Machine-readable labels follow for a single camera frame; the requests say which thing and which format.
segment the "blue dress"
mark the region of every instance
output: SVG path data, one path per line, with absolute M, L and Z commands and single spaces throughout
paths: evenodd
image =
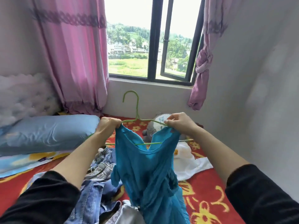
M 153 135 L 147 150 L 139 135 L 121 125 L 116 129 L 114 186 L 122 180 L 131 204 L 140 207 L 146 224 L 190 224 L 182 189 L 173 171 L 173 153 L 180 133 L 165 127 Z

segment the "pink curtain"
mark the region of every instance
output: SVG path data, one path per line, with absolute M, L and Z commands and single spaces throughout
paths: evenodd
M 28 0 L 66 111 L 101 115 L 108 53 L 104 0 Z
M 188 102 L 193 110 L 200 110 L 207 97 L 209 67 L 213 59 L 212 51 L 241 2 L 242 0 L 205 0 L 204 47 L 196 59 L 197 76 Z

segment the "plush toy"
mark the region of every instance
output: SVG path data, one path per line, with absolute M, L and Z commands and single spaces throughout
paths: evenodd
M 153 120 L 164 123 L 164 121 L 167 120 L 167 118 L 170 115 L 171 114 L 158 113 Z M 142 132 L 143 141 L 145 143 L 151 143 L 152 142 L 152 136 L 154 135 L 154 133 L 156 133 L 159 130 L 162 130 L 164 127 L 166 127 L 166 126 L 164 126 L 162 124 L 159 124 L 159 123 L 156 123 L 156 122 L 153 122 L 153 121 L 149 122 L 148 125 L 147 125 L 147 129 Z M 180 136 L 180 140 L 185 140 L 185 139 L 186 139 L 185 135 Z

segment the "black shirt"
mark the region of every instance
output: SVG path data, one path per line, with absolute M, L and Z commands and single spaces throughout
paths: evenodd
M 246 224 L 299 223 L 299 204 L 255 165 L 235 170 L 225 192 Z M 48 171 L 20 195 L 0 223 L 64 223 L 79 197 L 75 186 L 59 173 Z

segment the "hand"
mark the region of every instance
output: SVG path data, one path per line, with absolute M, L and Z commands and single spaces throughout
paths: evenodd
M 199 128 L 199 126 L 197 126 L 196 123 L 193 122 L 193 120 L 184 112 L 172 114 L 167 118 L 167 120 L 165 120 L 165 124 L 176 129 L 181 134 L 185 134 L 190 137 L 192 137 L 196 132 L 196 129 Z
M 105 141 L 113 134 L 115 128 L 119 128 L 121 126 L 121 120 L 110 118 L 110 117 L 102 117 L 94 135 L 99 135 L 101 138 L 104 138 Z

